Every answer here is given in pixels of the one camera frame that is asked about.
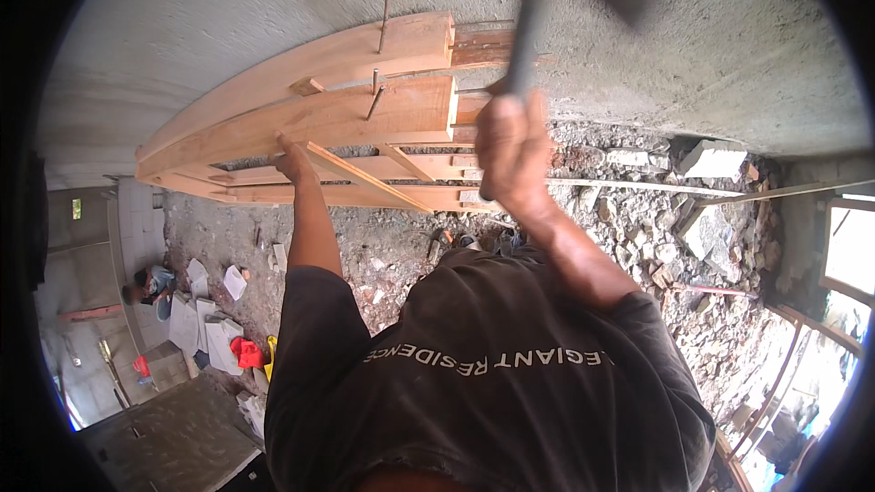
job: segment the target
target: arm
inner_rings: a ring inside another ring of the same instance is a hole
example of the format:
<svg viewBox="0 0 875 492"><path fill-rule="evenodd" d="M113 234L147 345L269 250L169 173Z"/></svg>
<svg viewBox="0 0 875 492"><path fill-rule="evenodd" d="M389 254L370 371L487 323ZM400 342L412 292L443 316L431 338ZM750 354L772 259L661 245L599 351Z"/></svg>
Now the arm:
<svg viewBox="0 0 875 492"><path fill-rule="evenodd" d="M273 164L295 185L295 222L289 245L289 266L324 268L342 278L340 249L322 197L319 176L303 148L279 132L276 136L285 154L274 159Z"/></svg>
<svg viewBox="0 0 875 492"><path fill-rule="evenodd" d="M638 284L566 216L547 192L544 175L552 150L544 127L544 100L536 92L528 111L519 99L494 98L477 118L477 155L494 182L494 195L586 304L608 311Z"/></svg>

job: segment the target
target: person sitting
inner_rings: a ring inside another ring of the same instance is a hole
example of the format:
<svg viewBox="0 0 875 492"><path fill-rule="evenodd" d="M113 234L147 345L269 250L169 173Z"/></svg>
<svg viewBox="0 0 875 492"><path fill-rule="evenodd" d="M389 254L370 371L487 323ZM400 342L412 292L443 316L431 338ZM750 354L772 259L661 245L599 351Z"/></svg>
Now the person sitting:
<svg viewBox="0 0 875 492"><path fill-rule="evenodd" d="M122 287L122 300L129 306L137 302L157 306L155 314L159 322L166 322L170 318L170 295L175 286L176 276L163 266L143 268L134 274L133 281Z"/></svg>

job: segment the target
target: hand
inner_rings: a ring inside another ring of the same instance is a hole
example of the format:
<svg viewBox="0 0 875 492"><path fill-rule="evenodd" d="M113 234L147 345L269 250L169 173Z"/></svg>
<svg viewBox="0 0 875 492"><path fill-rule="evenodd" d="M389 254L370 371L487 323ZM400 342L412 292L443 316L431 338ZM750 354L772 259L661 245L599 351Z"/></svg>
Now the hand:
<svg viewBox="0 0 875 492"><path fill-rule="evenodd" d="M544 177L551 157L541 92L530 94L523 109L512 95L493 98L477 116L475 148L490 180L491 196L518 219L552 202Z"/></svg>
<svg viewBox="0 0 875 492"><path fill-rule="evenodd" d="M315 180L319 184L319 176L316 170L313 169L310 159L307 158L307 152L299 145L295 144L287 135L280 132L274 132L277 137L277 143L280 148L283 148L285 154L278 154L271 158L270 163L273 164L280 173L291 180L292 184L299 185L307 180Z"/></svg>

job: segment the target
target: concrete ceiling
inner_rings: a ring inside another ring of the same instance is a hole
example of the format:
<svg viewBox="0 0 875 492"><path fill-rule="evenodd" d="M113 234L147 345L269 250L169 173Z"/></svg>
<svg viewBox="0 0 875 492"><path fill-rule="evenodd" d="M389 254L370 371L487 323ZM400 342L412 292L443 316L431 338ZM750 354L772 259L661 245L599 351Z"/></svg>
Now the concrete ceiling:
<svg viewBox="0 0 875 492"><path fill-rule="evenodd" d="M507 19L517 0L391 0ZM132 174L134 150L217 84L382 15L382 0L85 0L39 119L51 189ZM597 0L553 0L538 82L554 115L699 133L775 157L871 147L847 57L817 0L653 0L637 35ZM481 87L499 70L462 72Z"/></svg>

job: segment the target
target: hammer handle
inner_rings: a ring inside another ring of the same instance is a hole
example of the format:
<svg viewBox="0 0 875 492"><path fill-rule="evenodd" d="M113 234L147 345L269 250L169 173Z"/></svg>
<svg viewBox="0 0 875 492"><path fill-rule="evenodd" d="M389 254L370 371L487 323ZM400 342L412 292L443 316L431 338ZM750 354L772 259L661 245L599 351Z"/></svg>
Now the hammer handle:
<svg viewBox="0 0 875 492"><path fill-rule="evenodd" d="M532 79L532 64L537 59L535 39L541 28L541 16L546 0L522 0L520 16L516 23L514 49L511 52L508 74L505 76L504 92L519 97L526 103L526 92ZM495 200L492 195L492 180L484 172L480 182L480 197L488 202Z"/></svg>

